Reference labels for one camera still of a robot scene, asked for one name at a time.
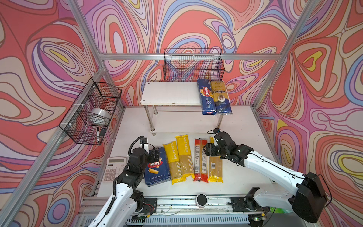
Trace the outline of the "blue Barilla rigatoni box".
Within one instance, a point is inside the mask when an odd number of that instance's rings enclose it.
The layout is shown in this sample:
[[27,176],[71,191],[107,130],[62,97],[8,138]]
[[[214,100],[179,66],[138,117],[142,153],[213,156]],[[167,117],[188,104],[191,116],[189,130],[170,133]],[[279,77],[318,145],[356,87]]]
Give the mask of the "blue Barilla rigatoni box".
[[149,163],[145,170],[145,185],[148,187],[168,182],[171,180],[170,168],[168,159],[163,147],[158,149],[159,160],[154,163]]

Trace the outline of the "blue Barilla spaghetti box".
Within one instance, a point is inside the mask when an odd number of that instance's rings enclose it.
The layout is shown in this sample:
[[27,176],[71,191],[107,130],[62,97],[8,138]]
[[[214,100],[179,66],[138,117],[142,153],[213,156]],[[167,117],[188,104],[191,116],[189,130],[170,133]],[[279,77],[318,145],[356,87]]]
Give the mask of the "blue Barilla spaghetti box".
[[203,115],[215,115],[217,112],[210,82],[208,79],[197,80],[199,97],[201,103],[201,112]]

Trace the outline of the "blue clear spaghetti bag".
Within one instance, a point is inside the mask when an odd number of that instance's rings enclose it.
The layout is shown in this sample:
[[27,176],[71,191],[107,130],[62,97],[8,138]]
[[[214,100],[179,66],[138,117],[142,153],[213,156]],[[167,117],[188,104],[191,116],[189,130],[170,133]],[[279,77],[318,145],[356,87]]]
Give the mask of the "blue clear spaghetti bag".
[[218,114],[232,114],[230,100],[226,85],[223,81],[210,82],[212,94],[216,106],[216,113]]

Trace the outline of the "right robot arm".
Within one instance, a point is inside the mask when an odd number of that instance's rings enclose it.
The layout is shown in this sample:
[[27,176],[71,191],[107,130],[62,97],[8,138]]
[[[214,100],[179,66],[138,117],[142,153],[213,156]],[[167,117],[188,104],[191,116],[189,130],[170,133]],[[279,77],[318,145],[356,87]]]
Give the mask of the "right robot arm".
[[203,146],[203,152],[210,157],[220,157],[251,170],[254,170],[285,189],[268,191],[254,186],[240,203],[242,208],[257,211],[264,207],[274,207],[293,211],[310,223],[317,223],[323,209],[329,204],[319,175],[303,174],[282,166],[255,151],[253,148],[237,145],[230,135],[219,128],[213,130],[214,142]]

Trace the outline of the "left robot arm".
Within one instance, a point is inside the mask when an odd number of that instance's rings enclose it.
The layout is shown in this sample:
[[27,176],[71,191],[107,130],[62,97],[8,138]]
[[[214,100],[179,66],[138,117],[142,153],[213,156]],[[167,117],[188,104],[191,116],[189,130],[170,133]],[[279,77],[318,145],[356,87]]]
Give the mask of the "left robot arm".
[[157,199],[144,200],[144,193],[137,190],[148,164],[159,157],[155,147],[149,151],[149,145],[144,136],[132,142],[126,167],[113,180],[112,194],[89,224],[91,227],[122,227],[129,218],[145,220],[157,211]]

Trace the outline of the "white two-tier shelf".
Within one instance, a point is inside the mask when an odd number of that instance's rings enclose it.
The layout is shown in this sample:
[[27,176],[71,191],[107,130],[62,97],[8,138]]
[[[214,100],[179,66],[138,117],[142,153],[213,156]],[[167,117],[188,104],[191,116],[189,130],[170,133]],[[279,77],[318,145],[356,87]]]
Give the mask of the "white two-tier shelf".
[[203,115],[196,82],[147,82],[141,98],[152,135],[206,133],[221,126],[223,116]]

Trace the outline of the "yellow Pastatime bag left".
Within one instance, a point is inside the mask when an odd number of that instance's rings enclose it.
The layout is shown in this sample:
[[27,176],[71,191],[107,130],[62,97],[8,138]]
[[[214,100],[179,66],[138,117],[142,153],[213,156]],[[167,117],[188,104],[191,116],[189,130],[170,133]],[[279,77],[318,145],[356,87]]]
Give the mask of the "yellow Pastatime bag left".
[[186,177],[183,177],[179,153],[177,150],[177,144],[175,141],[163,145],[171,175],[172,184],[186,181]]

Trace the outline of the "yellow pastatime bag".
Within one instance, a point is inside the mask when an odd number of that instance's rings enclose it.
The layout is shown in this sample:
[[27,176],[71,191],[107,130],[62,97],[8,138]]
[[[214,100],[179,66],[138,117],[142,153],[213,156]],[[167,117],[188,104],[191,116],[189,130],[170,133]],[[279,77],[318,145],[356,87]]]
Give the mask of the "yellow pastatime bag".
[[163,145],[171,175],[172,184],[186,181],[186,177],[183,177],[179,153],[177,150],[177,144],[175,141]]
[[179,153],[179,162],[183,178],[195,178],[192,153],[188,135],[176,136],[176,143]]

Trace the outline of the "red spaghetti bag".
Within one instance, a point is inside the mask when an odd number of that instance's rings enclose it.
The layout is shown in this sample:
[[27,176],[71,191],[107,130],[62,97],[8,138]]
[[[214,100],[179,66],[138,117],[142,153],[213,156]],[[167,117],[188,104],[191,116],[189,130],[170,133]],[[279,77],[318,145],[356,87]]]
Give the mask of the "red spaghetti bag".
[[208,158],[203,148],[207,140],[195,139],[194,146],[194,181],[208,183]]

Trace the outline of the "white calculator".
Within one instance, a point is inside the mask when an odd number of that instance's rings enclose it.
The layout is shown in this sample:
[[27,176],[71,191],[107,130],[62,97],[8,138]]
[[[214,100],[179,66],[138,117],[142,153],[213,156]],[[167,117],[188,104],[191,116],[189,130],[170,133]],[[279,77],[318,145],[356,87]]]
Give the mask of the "white calculator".
[[121,174],[127,163],[126,157],[111,157],[107,159],[103,182],[112,182]]

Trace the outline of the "yellow Pastatime bag right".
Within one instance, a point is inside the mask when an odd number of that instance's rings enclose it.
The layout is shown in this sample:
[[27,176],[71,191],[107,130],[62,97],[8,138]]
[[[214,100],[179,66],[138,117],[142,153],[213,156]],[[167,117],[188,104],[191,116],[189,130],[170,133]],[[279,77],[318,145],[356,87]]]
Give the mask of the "yellow Pastatime bag right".
[[176,136],[176,143],[179,153],[179,162],[183,178],[195,178],[192,153],[188,135]]

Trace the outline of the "round black white sensor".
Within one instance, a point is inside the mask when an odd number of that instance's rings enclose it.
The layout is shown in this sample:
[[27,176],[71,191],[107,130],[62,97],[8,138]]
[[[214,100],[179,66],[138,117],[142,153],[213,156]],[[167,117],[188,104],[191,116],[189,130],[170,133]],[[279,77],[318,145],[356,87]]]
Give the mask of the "round black white sensor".
[[208,198],[205,194],[198,194],[196,197],[196,205],[198,208],[203,209],[208,203]]

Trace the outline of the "silver tape roll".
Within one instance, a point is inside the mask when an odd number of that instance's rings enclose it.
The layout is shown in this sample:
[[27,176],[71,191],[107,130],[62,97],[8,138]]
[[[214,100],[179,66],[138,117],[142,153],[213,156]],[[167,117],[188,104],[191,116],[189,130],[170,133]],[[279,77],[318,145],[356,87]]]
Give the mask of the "silver tape roll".
[[111,115],[109,114],[109,112],[104,109],[101,109],[101,108],[93,108],[91,110],[91,113],[94,113],[96,115],[99,115],[99,116],[107,118],[107,119],[111,119]]

